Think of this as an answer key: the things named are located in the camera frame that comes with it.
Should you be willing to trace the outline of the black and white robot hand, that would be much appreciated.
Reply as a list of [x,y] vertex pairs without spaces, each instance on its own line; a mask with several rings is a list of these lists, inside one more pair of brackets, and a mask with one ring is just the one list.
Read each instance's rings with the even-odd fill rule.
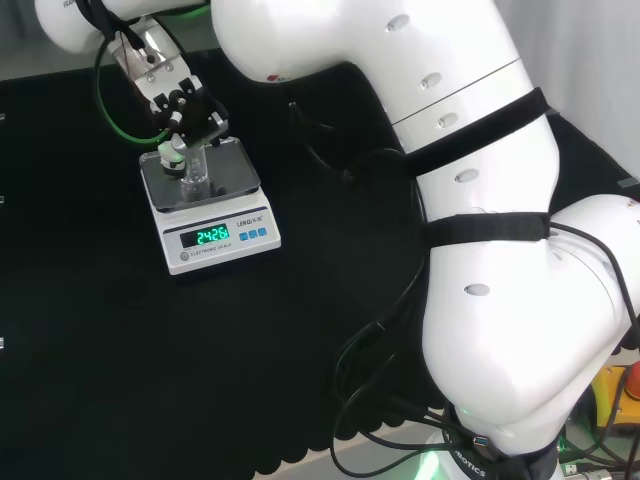
[[229,114],[178,55],[135,80],[150,118],[161,130],[157,151],[164,172],[182,178],[198,148],[229,135]]

